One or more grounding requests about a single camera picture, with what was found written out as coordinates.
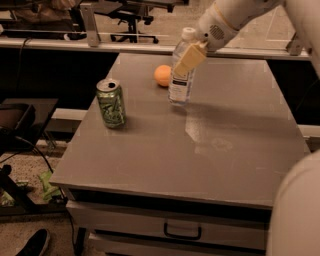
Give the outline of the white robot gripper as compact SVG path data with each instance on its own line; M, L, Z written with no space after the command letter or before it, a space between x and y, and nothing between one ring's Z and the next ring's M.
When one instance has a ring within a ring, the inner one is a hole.
M197 22L198 42L191 43L186 48L174 65L173 73L180 77L186 75L206 59L207 49L215 52L226 46L237 34L238 30L226 19L214 2Z

